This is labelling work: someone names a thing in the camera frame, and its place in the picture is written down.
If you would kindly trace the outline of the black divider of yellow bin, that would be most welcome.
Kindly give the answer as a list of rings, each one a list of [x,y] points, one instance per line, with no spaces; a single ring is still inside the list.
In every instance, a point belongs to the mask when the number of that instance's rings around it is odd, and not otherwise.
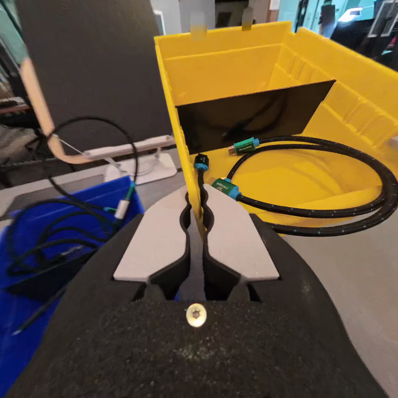
[[[177,106],[189,154],[232,146],[248,138],[299,135],[335,80]]]

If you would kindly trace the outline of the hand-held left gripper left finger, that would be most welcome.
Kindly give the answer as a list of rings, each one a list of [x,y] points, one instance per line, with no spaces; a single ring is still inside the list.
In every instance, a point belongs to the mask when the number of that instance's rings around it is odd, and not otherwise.
[[[191,204],[181,187],[149,207],[119,262],[116,281],[157,285],[174,300],[190,272]]]

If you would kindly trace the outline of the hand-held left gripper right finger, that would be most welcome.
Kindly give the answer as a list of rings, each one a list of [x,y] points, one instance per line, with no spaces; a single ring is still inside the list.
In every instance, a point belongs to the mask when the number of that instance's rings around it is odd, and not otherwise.
[[[206,299],[226,300],[237,285],[278,280],[280,274],[249,212],[206,183],[202,198]]]

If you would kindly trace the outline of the white desk stand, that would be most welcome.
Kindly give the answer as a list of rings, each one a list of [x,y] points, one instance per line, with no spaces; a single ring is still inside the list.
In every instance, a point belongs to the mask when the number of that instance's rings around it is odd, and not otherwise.
[[[170,178],[177,174],[177,167],[171,155],[162,151],[163,148],[174,144],[175,139],[171,135],[148,138],[135,144],[137,152],[155,150],[154,154],[138,158],[138,173],[135,182],[137,186]],[[104,174],[105,182],[125,176],[130,178],[135,176],[136,164],[134,159],[123,160],[121,162],[114,161],[116,157],[133,154],[131,144],[86,150],[82,154],[90,161],[106,160],[109,163]]]

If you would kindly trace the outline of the dark panel with wooden frame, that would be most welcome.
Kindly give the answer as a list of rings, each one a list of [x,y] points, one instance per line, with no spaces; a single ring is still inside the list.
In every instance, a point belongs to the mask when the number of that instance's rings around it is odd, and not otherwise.
[[[146,0],[16,1],[26,90],[43,134],[77,117],[109,120],[137,143],[172,136]]]

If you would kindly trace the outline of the yellow storage bin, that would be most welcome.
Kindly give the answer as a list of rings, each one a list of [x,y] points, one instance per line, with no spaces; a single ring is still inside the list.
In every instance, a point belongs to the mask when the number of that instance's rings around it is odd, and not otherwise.
[[[397,72],[291,23],[155,37],[199,230],[206,183],[284,235],[361,232],[397,214]],[[177,106],[335,80],[304,132],[189,154]]]

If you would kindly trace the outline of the blue storage bin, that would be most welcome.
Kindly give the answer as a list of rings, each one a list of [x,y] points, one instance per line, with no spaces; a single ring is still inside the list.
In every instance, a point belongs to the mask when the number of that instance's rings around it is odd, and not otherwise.
[[[1,287],[100,249],[144,209],[129,177],[42,199],[11,212],[1,232]],[[0,298],[0,396],[32,359],[67,286],[45,302]]]

